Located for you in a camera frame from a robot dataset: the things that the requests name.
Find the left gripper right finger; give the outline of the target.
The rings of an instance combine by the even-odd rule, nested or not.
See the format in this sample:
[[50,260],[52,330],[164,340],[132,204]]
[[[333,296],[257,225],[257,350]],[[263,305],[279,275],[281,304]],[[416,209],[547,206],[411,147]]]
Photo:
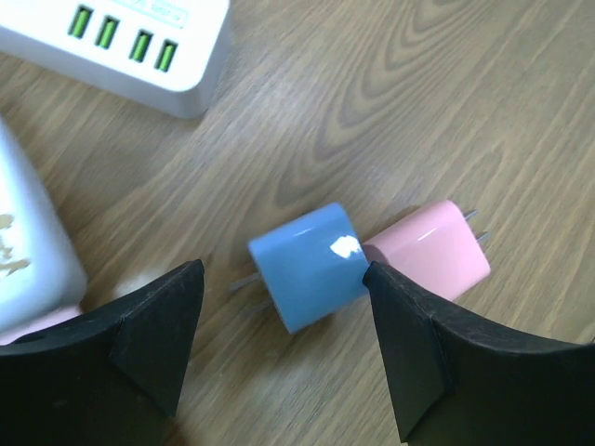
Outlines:
[[423,289],[364,275],[401,441],[590,445],[594,347],[528,334]]

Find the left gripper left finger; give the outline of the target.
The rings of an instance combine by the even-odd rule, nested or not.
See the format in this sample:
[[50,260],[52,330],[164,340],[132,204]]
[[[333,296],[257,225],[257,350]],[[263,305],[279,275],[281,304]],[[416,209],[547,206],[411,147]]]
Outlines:
[[201,260],[1,348],[4,445],[160,445],[204,297]]

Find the pink power strip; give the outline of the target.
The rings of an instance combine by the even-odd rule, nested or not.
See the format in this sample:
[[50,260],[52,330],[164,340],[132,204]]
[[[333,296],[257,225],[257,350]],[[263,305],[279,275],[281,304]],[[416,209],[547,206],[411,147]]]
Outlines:
[[83,314],[80,302],[58,303],[52,306],[32,303],[5,303],[1,305],[1,345],[66,322]]

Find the white cube socket adapter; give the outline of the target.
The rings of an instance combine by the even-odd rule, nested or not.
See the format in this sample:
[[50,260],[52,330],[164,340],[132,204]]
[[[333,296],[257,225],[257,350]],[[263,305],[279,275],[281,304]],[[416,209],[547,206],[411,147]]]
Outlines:
[[1,124],[1,305],[82,301],[86,273],[49,194]]

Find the blue usb charger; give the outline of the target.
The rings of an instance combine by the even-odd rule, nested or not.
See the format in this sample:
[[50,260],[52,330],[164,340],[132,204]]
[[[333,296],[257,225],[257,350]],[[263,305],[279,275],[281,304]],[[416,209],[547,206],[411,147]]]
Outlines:
[[234,282],[236,291],[261,280],[290,334],[366,294],[369,262],[348,214],[330,203],[248,243],[258,269]]

